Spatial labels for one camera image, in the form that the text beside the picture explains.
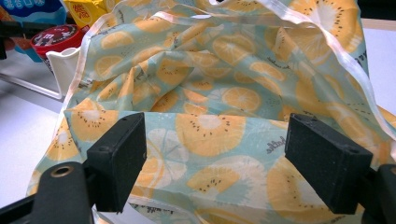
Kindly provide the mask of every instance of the blue package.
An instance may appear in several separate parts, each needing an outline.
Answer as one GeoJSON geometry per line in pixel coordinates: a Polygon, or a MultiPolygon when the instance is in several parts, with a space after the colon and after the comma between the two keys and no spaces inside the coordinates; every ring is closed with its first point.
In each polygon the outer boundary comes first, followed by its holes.
{"type": "MultiPolygon", "coordinates": [[[[18,22],[62,25],[66,21],[66,10],[59,0],[0,0],[0,6],[18,22]]],[[[42,62],[32,48],[17,45],[15,50],[27,54],[36,63],[42,62]]]]}

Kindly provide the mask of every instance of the kiwi seed print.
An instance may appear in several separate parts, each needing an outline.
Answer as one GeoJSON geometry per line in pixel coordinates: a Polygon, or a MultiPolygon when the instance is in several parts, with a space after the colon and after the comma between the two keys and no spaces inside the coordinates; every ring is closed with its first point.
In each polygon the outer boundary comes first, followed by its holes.
{"type": "Polygon", "coordinates": [[[237,116],[178,114],[178,140],[192,153],[217,156],[238,146],[245,132],[245,120],[237,116]]]}

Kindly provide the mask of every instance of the printed kiwi slice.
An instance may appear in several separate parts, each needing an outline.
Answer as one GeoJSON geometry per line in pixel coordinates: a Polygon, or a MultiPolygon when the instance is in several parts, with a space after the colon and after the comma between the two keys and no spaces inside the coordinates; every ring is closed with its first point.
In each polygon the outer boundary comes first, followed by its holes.
{"type": "Polygon", "coordinates": [[[99,92],[97,96],[97,101],[108,100],[112,97],[117,97],[117,93],[119,92],[119,83],[117,81],[113,81],[105,88],[99,92]]]}
{"type": "Polygon", "coordinates": [[[157,77],[169,85],[179,84],[191,71],[182,61],[164,58],[157,72],[157,77]]]}
{"type": "Polygon", "coordinates": [[[178,114],[176,131],[181,144],[200,156],[217,156],[238,146],[246,119],[235,116],[178,114]]]}
{"type": "Polygon", "coordinates": [[[177,93],[175,91],[169,91],[154,105],[154,107],[151,108],[151,111],[166,112],[170,110],[177,101],[177,93]]]}
{"type": "Polygon", "coordinates": [[[212,190],[217,194],[232,186],[238,179],[239,174],[230,168],[208,166],[193,175],[187,186],[204,194],[212,190]]]}
{"type": "Polygon", "coordinates": [[[255,0],[234,0],[227,1],[224,7],[227,7],[234,11],[249,12],[259,8],[263,8],[263,5],[259,1],[255,0]]]}
{"type": "Polygon", "coordinates": [[[296,44],[283,27],[268,27],[264,31],[264,39],[267,47],[274,52],[281,62],[287,62],[296,44]]]}
{"type": "Polygon", "coordinates": [[[337,217],[285,157],[268,172],[267,196],[274,210],[293,222],[319,223],[337,217]]]}
{"type": "Polygon", "coordinates": [[[114,110],[72,110],[71,129],[81,141],[96,141],[118,120],[114,110]]]}
{"type": "Polygon", "coordinates": [[[61,126],[53,138],[46,156],[52,161],[64,161],[78,154],[78,149],[70,134],[66,119],[62,120],[61,126]]]}
{"type": "Polygon", "coordinates": [[[348,52],[354,51],[363,40],[355,0],[294,0],[290,8],[321,24],[348,52]]]}

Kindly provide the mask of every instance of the kiwi print fabric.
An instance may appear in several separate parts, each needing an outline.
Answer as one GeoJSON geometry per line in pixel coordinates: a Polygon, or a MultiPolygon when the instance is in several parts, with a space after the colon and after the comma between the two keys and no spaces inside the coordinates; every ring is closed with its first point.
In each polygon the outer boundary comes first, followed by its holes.
{"type": "Polygon", "coordinates": [[[373,168],[394,162],[395,118],[375,104],[354,0],[120,2],[84,37],[28,193],[142,111],[148,159],[128,202],[156,223],[360,222],[360,207],[331,213],[284,158],[290,113],[372,151],[373,168]]]}

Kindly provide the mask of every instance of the yellow kiwi slice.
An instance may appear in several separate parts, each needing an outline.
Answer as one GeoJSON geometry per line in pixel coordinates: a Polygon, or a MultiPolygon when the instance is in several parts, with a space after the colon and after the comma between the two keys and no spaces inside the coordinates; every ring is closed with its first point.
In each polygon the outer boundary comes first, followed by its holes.
{"type": "Polygon", "coordinates": [[[222,101],[227,105],[243,109],[247,112],[256,111],[262,103],[260,95],[250,89],[232,87],[222,95],[222,101]]]}
{"type": "Polygon", "coordinates": [[[134,105],[136,105],[142,102],[147,97],[157,97],[160,91],[160,87],[156,85],[151,85],[147,81],[142,82],[134,87],[133,103],[134,105]]]}
{"type": "Polygon", "coordinates": [[[138,63],[141,63],[151,56],[163,51],[163,48],[160,46],[152,46],[146,49],[143,49],[142,51],[136,53],[136,55],[132,58],[132,65],[137,65],[138,63]]]}
{"type": "Polygon", "coordinates": [[[235,78],[235,80],[239,83],[254,83],[253,78],[251,78],[250,76],[245,75],[241,72],[236,72],[233,75],[233,78],[235,78]]]}
{"type": "Polygon", "coordinates": [[[61,126],[53,138],[46,156],[52,161],[64,161],[78,154],[78,149],[72,138],[66,119],[62,120],[61,126]]]}
{"type": "Polygon", "coordinates": [[[341,87],[341,85],[338,82],[338,80],[335,77],[331,76],[331,75],[325,75],[324,78],[330,84],[330,86],[335,91],[337,96],[340,97],[341,100],[344,100],[344,90],[341,87]]]}
{"type": "Polygon", "coordinates": [[[326,108],[350,139],[374,154],[373,164],[389,161],[389,143],[382,140],[349,106],[333,102],[326,104],[326,108]]]}
{"type": "Polygon", "coordinates": [[[200,156],[217,156],[238,146],[246,119],[234,116],[178,114],[176,131],[181,144],[200,156]]]}
{"type": "Polygon", "coordinates": [[[237,65],[249,54],[255,52],[253,42],[243,35],[223,35],[213,41],[216,54],[231,65],[237,65]]]}
{"type": "Polygon", "coordinates": [[[177,36],[180,34],[180,32],[169,32],[166,34],[166,39],[163,42],[163,45],[167,48],[171,47],[177,38],[177,36]]]}
{"type": "Polygon", "coordinates": [[[348,52],[354,51],[363,40],[355,0],[293,0],[290,8],[321,24],[348,52]]]}
{"type": "Polygon", "coordinates": [[[392,125],[394,128],[396,128],[396,117],[390,113],[388,110],[382,108],[381,106],[378,106],[379,112],[381,112],[382,116],[384,119],[392,125]]]}
{"type": "Polygon", "coordinates": [[[286,32],[314,64],[326,62],[332,54],[332,50],[327,45],[326,38],[319,29],[294,28],[287,29],[286,32]]]}
{"type": "Polygon", "coordinates": [[[121,56],[109,55],[100,58],[95,63],[95,72],[101,78],[111,76],[111,69],[122,61],[121,56]]]}
{"type": "Polygon", "coordinates": [[[337,217],[285,157],[268,172],[267,196],[274,210],[293,222],[319,223],[337,217]]]}
{"type": "Polygon", "coordinates": [[[234,0],[227,1],[229,4],[225,4],[224,7],[233,11],[249,12],[259,8],[263,8],[263,5],[256,0],[234,0]]]}
{"type": "Polygon", "coordinates": [[[265,62],[255,62],[250,65],[250,70],[258,72],[260,74],[264,73],[270,77],[275,78],[278,81],[283,81],[286,79],[285,74],[279,72],[273,66],[265,62]]]}
{"type": "Polygon", "coordinates": [[[266,175],[264,166],[249,156],[212,162],[188,181],[196,196],[195,214],[208,223],[263,223],[268,210],[266,175]]]}
{"type": "Polygon", "coordinates": [[[196,104],[201,104],[207,101],[207,97],[195,92],[195,91],[189,91],[187,89],[183,90],[184,95],[186,96],[186,98],[196,104]]]}
{"type": "Polygon", "coordinates": [[[216,223],[216,224],[241,224],[241,223],[253,224],[254,223],[236,214],[233,214],[231,212],[219,208],[197,209],[195,213],[198,216],[202,216],[210,223],[216,223]]]}
{"type": "Polygon", "coordinates": [[[93,142],[118,120],[114,110],[72,110],[70,127],[81,141],[93,142]]]}
{"type": "Polygon", "coordinates": [[[74,107],[77,110],[102,110],[104,109],[99,103],[91,100],[90,98],[85,98],[78,105],[74,107]]]}
{"type": "Polygon", "coordinates": [[[201,79],[194,80],[188,83],[188,86],[192,86],[193,89],[198,91],[210,91],[213,89],[213,78],[201,77],[201,79]]]}
{"type": "Polygon", "coordinates": [[[97,96],[98,101],[104,101],[110,99],[111,97],[117,97],[117,93],[119,92],[119,85],[116,81],[108,84],[102,91],[99,92],[97,96]]]}
{"type": "Polygon", "coordinates": [[[213,78],[226,77],[228,74],[230,74],[233,71],[232,68],[217,68],[217,67],[207,67],[207,68],[201,67],[200,70],[206,76],[213,78]]]}
{"type": "Polygon", "coordinates": [[[163,156],[160,149],[148,140],[148,155],[139,176],[134,183],[131,194],[150,198],[154,188],[158,185],[165,170],[163,156]]]}
{"type": "Polygon", "coordinates": [[[208,166],[193,175],[187,186],[203,194],[210,194],[213,190],[216,195],[232,186],[238,179],[239,174],[232,169],[208,166]]]}
{"type": "Polygon", "coordinates": [[[117,31],[106,35],[101,41],[101,46],[102,49],[114,49],[124,47],[132,43],[134,43],[134,38],[131,34],[125,31],[117,31]]]}
{"type": "Polygon", "coordinates": [[[177,93],[169,91],[151,108],[154,112],[166,112],[170,110],[178,101],[177,93]]]}
{"type": "Polygon", "coordinates": [[[128,7],[142,7],[151,3],[151,0],[134,0],[134,1],[127,1],[125,5],[128,7]]]}
{"type": "Polygon", "coordinates": [[[315,71],[306,63],[300,63],[299,68],[294,70],[294,74],[299,78],[296,83],[295,97],[303,111],[314,115],[329,117],[326,105],[319,100],[317,91],[312,80],[315,71]]]}
{"type": "Polygon", "coordinates": [[[282,62],[287,62],[291,52],[296,48],[296,44],[283,27],[268,27],[264,31],[264,39],[267,47],[282,62]]]}
{"type": "Polygon", "coordinates": [[[211,53],[204,52],[187,52],[193,63],[200,67],[212,67],[219,62],[219,58],[211,53]]]}
{"type": "Polygon", "coordinates": [[[193,114],[193,115],[202,115],[202,114],[206,114],[206,112],[207,112],[206,106],[193,105],[190,103],[184,103],[183,109],[186,114],[193,114]]]}
{"type": "Polygon", "coordinates": [[[164,58],[159,66],[157,77],[169,85],[179,84],[190,72],[190,68],[181,61],[164,58]]]}
{"type": "Polygon", "coordinates": [[[153,16],[148,19],[138,21],[134,25],[144,32],[160,33],[169,30],[173,24],[170,21],[153,16]]]}

